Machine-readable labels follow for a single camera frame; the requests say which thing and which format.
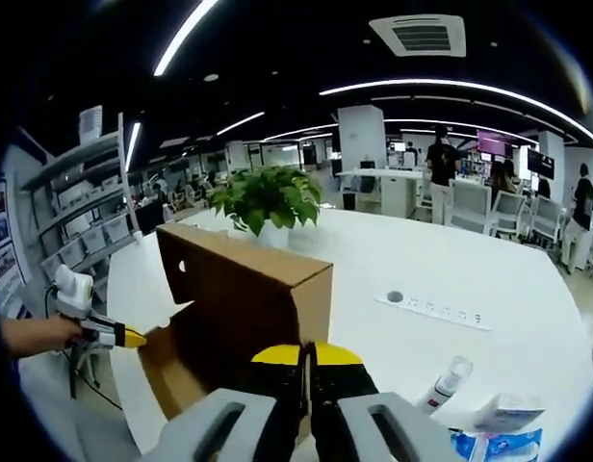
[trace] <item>man in black shirt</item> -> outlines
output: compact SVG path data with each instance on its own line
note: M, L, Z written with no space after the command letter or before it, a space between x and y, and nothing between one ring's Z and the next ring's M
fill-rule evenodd
M449 180L459 170L457 150L447 138L447 128L436 128L436 142L427 151L427 167L431 170L431 221L445 224L450 214L451 191Z
M585 239L592 225L593 212L593 185L589 181L587 175L589 170L586 164L581 164L580 167L581 179L577 184L577 190L573 200L575 201L575 210L573 217L566 225L564 230L564 240L562 241L562 256L561 262L566 266L566 271L571 274L577 266L577 252L571 258L570 247L572 243L579 246L581 240Z

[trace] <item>box flap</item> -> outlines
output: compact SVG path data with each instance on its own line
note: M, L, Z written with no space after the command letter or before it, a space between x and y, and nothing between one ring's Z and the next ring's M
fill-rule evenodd
M200 297L200 282L213 272L228 283L255 271L282 286L293 288L331 264L290 252L231 239L184 224L165 224L157 230L164 270L175 303Z

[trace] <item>desk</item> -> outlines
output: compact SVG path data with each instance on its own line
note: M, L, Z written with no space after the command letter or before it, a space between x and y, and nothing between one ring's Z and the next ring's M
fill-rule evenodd
M205 211L184 220L232 230ZM295 229L290 249L334 264L330 342L360 355L382 392L416 401L454 355L474 362L464 387L434 418L469 429L469 415L498 392L538 394L547 403L542 455L555 450L593 387L590 344L580 313L544 252L460 229L357 212L321 210L319 226ZM399 289L480 312L490 332L393 308L376 296ZM166 325L172 301L155 233L111 261L108 315L136 329ZM164 414L136 351L111 352L116 388L142 452Z
M410 218L416 208L417 182L423 179L421 171L395 170L390 168L356 168L338 173L344 178L374 176L380 178L381 214L387 217ZM456 178L457 181L477 183L471 178Z

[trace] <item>pillar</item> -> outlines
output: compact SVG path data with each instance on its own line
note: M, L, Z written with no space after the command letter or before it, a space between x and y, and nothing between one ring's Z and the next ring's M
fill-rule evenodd
M384 114L377 107L352 106L339 110L339 139L344 171L360 168L361 161L386 166Z
M566 159L564 157L564 140L551 132L538 134L539 151L554 159L554 180L551 185L551 199L559 204L564 201L564 183L566 176Z
M314 148L316 149L316 164L321 164L326 160L326 146L324 140L312 140Z
M231 141L226 145L226 160L229 171L251 168L247 149L242 141Z

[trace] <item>white bottle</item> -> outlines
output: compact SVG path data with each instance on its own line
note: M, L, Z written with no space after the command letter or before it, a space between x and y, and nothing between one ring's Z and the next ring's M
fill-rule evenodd
M429 391L417 402L416 407L428 415L442 407L470 378L473 364L462 356L452 358L449 368L438 377Z

